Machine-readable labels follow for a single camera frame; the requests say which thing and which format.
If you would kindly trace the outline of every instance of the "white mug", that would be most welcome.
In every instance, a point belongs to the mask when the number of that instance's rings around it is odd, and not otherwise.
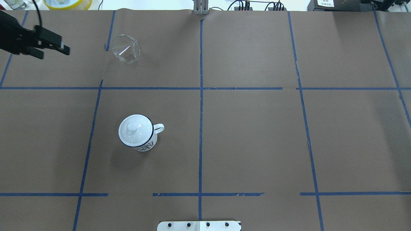
[[[154,147],[157,134],[163,130],[164,124],[153,125],[145,115],[130,115],[121,122],[118,136],[126,146],[145,152]]]

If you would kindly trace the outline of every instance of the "mug handle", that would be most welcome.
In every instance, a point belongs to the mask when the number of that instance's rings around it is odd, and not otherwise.
[[[164,124],[156,124],[154,125],[154,133],[158,134],[164,130]]]

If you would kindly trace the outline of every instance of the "black rim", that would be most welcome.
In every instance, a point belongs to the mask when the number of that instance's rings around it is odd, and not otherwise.
[[[130,148],[138,148],[138,147],[141,147],[141,146],[145,145],[146,143],[148,143],[151,140],[151,138],[153,137],[153,134],[154,134],[154,124],[153,124],[153,122],[151,121],[151,119],[149,117],[147,117],[147,116],[145,116],[145,117],[150,121],[151,127],[152,127],[150,138],[148,138],[148,140],[140,146],[128,146],[127,144],[123,143],[124,145],[126,145],[127,147],[130,147]]]

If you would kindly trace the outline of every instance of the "blue tape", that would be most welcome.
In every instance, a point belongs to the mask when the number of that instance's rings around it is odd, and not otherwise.
[[[103,80],[100,82],[99,92],[97,94],[96,107],[94,109],[94,116],[93,116],[93,123],[91,125],[91,131],[90,131],[90,139],[88,141],[88,147],[87,147],[87,155],[85,156],[83,177],[81,179],[80,194],[82,194],[83,190],[84,190],[85,175],[87,173],[88,160],[90,158],[91,142],[92,142],[93,134],[94,134],[94,126],[96,124],[97,109],[99,108],[100,95],[101,95],[101,92],[102,92],[102,86],[103,86]],[[76,209],[76,216],[74,217],[73,231],[76,231],[76,228],[77,228],[77,220],[79,218],[79,213],[80,213],[81,197],[82,196],[79,196],[79,200],[77,201],[77,209]]]
[[[111,40],[111,33],[113,32],[114,17],[115,17],[115,10],[113,10],[113,15],[111,16],[109,39],[107,40],[107,45],[104,46],[106,48],[106,51],[108,51],[110,48],[110,40]]]
[[[4,71],[3,71],[3,76],[0,80],[0,88],[2,88],[2,86],[3,86],[4,78],[6,77],[7,70],[9,68],[10,62],[12,61],[12,57],[13,57],[13,54],[10,54],[9,60],[7,61],[6,67],[4,68]]]
[[[388,61],[388,64],[390,66],[390,69],[391,69],[391,73],[393,74],[395,85],[397,86],[399,98],[401,99],[402,107],[404,108],[405,116],[407,117],[408,125],[411,128],[411,118],[410,118],[410,115],[408,113],[407,106],[405,105],[404,98],[402,96],[401,89],[400,89],[399,84],[398,84],[397,76],[395,75],[393,64],[391,63],[390,56],[388,55],[387,47],[385,46],[384,38],[383,38],[383,35],[381,33],[380,25],[378,23],[378,17],[377,17],[377,12],[376,11],[374,11],[374,18],[375,18],[375,24],[377,25],[378,34],[380,35],[381,44],[383,45],[384,52],[386,54],[387,61]]]
[[[261,196],[263,192],[172,192],[172,193],[153,193],[153,196]]]
[[[199,221],[202,220],[203,192],[203,19],[200,20],[200,135],[199,135]]]
[[[1,87],[4,90],[98,90],[97,87]]]
[[[81,179],[80,193],[83,193],[83,189],[84,189],[85,175],[87,173],[88,159],[90,157],[90,151],[91,151],[91,141],[93,139],[94,126],[95,126],[95,123],[96,123],[97,109],[99,108],[99,102],[100,102],[100,95],[101,95],[101,92],[102,92],[102,86],[103,86],[103,80],[100,82],[99,92],[97,94],[96,107],[94,109],[94,116],[93,116],[93,123],[91,125],[90,139],[88,141],[88,147],[87,147],[87,155],[85,156],[83,177]]]
[[[282,88],[203,88],[204,90],[282,90]]]
[[[108,193],[3,192],[0,196],[109,196]]]
[[[297,88],[297,90],[398,90],[398,88]]]
[[[261,196],[264,195],[263,192],[231,192],[231,193],[215,193],[206,192],[202,194],[203,196]]]
[[[104,87],[103,90],[200,90],[200,88],[168,88],[168,87]]]
[[[77,208],[76,208],[76,215],[74,217],[73,231],[76,231],[77,229],[77,221],[79,220],[79,214],[80,214],[81,198],[82,197],[79,196],[79,199],[77,200]]]
[[[4,90],[98,90],[98,87],[0,87]],[[282,90],[275,88],[203,88],[203,90]],[[196,87],[103,87],[102,90],[201,90]]]
[[[300,196],[364,196],[364,195],[409,195],[411,192],[301,192]]]
[[[294,62],[295,62],[295,65],[296,65],[296,72],[297,72],[297,77],[298,77],[298,87],[300,88],[299,91],[300,91],[300,98],[301,98],[302,114],[304,116],[305,132],[307,134],[308,150],[309,150],[309,155],[310,155],[310,159],[311,159],[312,178],[313,178],[313,181],[314,181],[315,192],[318,193],[317,177],[316,177],[316,173],[315,173],[314,157],[313,157],[312,148],[311,148],[311,139],[310,139],[309,130],[308,130],[307,114],[305,112],[304,96],[303,96],[302,90],[301,90],[302,86],[301,86],[300,71],[298,70],[298,65],[297,65],[297,51],[296,51],[296,44],[294,42],[294,33],[293,33],[293,26],[292,26],[292,23],[291,23],[291,14],[290,14],[290,12],[287,12],[287,13],[288,13],[288,22],[289,22],[289,25],[290,25],[291,42],[292,42],[292,45],[293,45]],[[320,197],[318,195],[316,195],[316,201],[317,201],[318,217],[319,217],[319,221],[320,221],[320,229],[321,229],[321,231],[324,231],[323,215],[322,215],[322,212],[321,212]]]
[[[26,11],[26,13],[24,14],[24,18],[23,18],[23,21],[21,22],[21,26],[24,26],[25,21],[27,19],[27,15],[28,15],[28,11]]]

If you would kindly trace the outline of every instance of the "lid knob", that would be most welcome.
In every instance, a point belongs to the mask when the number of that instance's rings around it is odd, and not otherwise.
[[[138,125],[135,122],[131,122],[131,123],[127,124],[127,130],[130,131],[130,132],[136,131],[137,128],[138,128]]]

